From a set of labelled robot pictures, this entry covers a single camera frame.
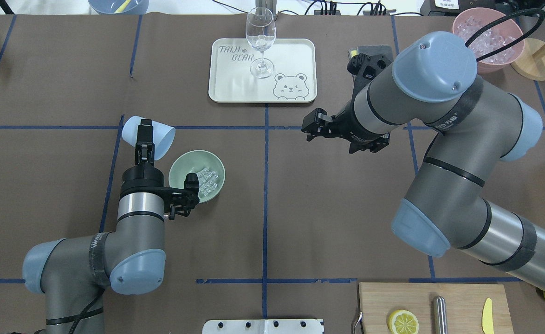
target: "wine glass base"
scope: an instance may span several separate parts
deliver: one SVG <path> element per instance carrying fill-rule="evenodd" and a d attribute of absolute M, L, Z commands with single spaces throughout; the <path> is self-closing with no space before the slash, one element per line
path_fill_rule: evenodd
<path fill-rule="evenodd" d="M 274 72 L 274 65 L 270 59 L 265 58 L 264 62 L 262 59 L 256 59 L 250 65 L 250 72 L 252 76 L 255 76 L 259 79 L 264 79 L 270 77 Z"/>

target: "yellow utensil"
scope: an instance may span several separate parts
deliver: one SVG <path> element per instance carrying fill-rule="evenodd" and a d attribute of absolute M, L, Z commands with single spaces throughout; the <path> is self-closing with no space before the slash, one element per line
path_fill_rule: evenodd
<path fill-rule="evenodd" d="M 494 334 L 493 332 L 493 307 L 491 305 L 491 298 L 485 300 L 483 306 L 483 317 L 481 326 L 485 334 Z"/>
<path fill-rule="evenodd" d="M 124 9 L 126 9 L 126 6 L 128 6 L 128 4 L 130 4 L 130 0 L 124 1 L 122 6 L 118 7 L 118 9 L 116 9 L 116 11 L 114 13 L 122 13 L 124 11 Z"/>

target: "pink bucket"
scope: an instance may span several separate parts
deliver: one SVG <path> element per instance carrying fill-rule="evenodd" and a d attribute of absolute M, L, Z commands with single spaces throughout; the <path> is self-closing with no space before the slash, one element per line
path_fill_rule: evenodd
<path fill-rule="evenodd" d="M 490 8 L 470 8 L 466 9 L 462 13 L 460 13 L 456 19 L 454 20 L 454 23 L 452 24 L 452 32 L 455 33 L 455 28 L 466 21 L 468 17 L 475 17 L 476 19 L 480 19 L 485 25 L 488 23 L 495 21 L 496 19 L 499 19 L 500 17 L 504 17 L 504 14 L 502 12 L 496 11 L 495 9 Z M 509 19 L 506 22 L 500 23 L 499 25 L 491 28 L 492 30 L 497 30 L 501 36 L 510 36 L 515 39 L 518 39 L 522 36 L 522 30 L 520 27 L 514 22 L 513 19 Z M 479 74 L 485 74 L 490 73 L 499 70 L 500 68 L 504 68 L 510 63 L 514 63 L 518 57 L 522 54 L 522 51 L 525 49 L 525 41 L 521 41 L 518 44 L 512 46 L 512 49 L 514 50 L 514 57 L 510 59 L 507 63 L 504 64 L 489 64 L 484 63 L 483 61 L 480 61 L 477 63 L 477 72 Z"/>

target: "white floor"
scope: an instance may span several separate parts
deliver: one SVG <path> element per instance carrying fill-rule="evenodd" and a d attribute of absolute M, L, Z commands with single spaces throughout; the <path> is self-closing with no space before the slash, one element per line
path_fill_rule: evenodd
<path fill-rule="evenodd" d="M 123 3 L 124 0 L 109 0 Z M 344 2 L 361 2 L 365 0 L 342 0 Z M 249 11 L 254 7 L 254 0 L 220 0 L 230 4 L 238 9 Z M 88 0 L 7 0 L 14 13 L 17 14 L 89 14 L 94 11 L 89 6 Z M 284 9 L 294 11 L 302 15 L 308 8 L 311 0 L 277 0 L 277 11 Z M 396 9 L 396 13 L 418 12 L 423 0 L 383 0 L 388 9 Z M 320 4 L 315 4 L 312 8 L 319 9 Z M 338 9 L 341 15 L 355 15 L 360 4 L 347 5 L 340 4 Z M 235 9 L 222 6 L 211 0 L 149 0 L 148 12 L 177 13 L 177 14 L 197 14 L 197 13 L 239 13 Z"/>

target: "table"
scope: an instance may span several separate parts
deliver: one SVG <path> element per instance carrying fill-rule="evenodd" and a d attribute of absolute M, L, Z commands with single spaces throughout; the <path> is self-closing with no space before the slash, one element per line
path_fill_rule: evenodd
<path fill-rule="evenodd" d="M 206 149 L 225 164 L 226 182 L 189 218 L 166 223 L 158 290 L 105 293 L 107 333 L 199 333 L 207 319 L 262 317 L 317 317 L 327 333 L 345 333 L 357 281 L 502 284 L 515 333 L 545 333 L 534 287 L 455 250 L 429 258 L 390 231 L 433 131 L 414 121 L 378 154 L 348 154 L 347 141 L 306 142 L 298 130 L 313 108 L 334 114 L 348 101 L 350 48 L 401 51 L 452 19 L 282 14 L 279 38 L 316 46 L 318 97 L 217 104 L 207 94 L 211 44 L 241 38 L 244 21 L 0 16 L 0 332 L 44 327 L 44 296 L 20 279 L 32 246 L 115 229 L 119 179 L 133 164 L 119 129 L 139 115 L 177 128 L 156 162 L 165 174 L 181 154 Z M 535 36 L 545 40 L 545 23 Z M 519 95 L 545 125 L 545 82 L 509 67 L 484 78 Z M 545 128 L 523 159 L 498 164 L 483 197 L 545 228 Z"/>

